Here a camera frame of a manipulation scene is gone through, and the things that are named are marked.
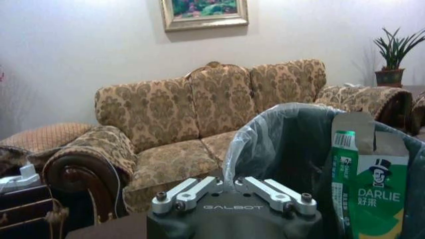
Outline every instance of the gold frame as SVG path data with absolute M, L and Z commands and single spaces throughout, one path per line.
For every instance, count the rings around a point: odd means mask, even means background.
M 246 0 L 236 0 L 237 13 L 234 14 L 180 19 L 174 19 L 173 0 L 160 1 L 162 8 L 162 22 L 165 32 L 249 24 Z

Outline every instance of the plastic bag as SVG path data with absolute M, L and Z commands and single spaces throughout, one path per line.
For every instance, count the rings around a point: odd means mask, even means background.
M 326 238 L 340 232 L 330 193 L 330 129 L 342 111 L 325 106 L 289 103 L 264 111 L 238 130 L 222 167 L 224 186 L 234 190 L 240 176 L 272 178 L 298 193 L 313 194 L 324 217 Z M 402 238 L 425 238 L 425 144 L 389 126 L 377 131 L 396 133 L 409 150 L 409 175 Z

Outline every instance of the power strip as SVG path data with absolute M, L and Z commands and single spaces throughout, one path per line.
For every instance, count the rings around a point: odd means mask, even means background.
M 33 164 L 28 163 L 19 170 L 20 176 L 0 179 L 0 193 L 16 191 L 40 184 L 40 175 L 35 172 Z

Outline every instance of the painting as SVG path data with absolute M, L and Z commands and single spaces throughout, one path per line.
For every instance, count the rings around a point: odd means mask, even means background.
M 246 0 L 161 0 L 165 31 L 248 25 Z

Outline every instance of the white wall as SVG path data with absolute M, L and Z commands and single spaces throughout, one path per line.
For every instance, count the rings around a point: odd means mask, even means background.
M 0 104 L 23 108 L 3 113 L 0 138 L 60 121 L 96 123 L 97 88 L 177 77 L 212 60 L 249 67 L 320 58 L 329 85 L 369 84 L 381 27 L 425 27 L 424 0 L 248 0 L 248 8 L 248 27 L 165 34 L 160 0 L 0 0 L 0 86 L 12 85 Z M 425 84 L 424 62 L 425 43 L 402 63 L 405 85 Z

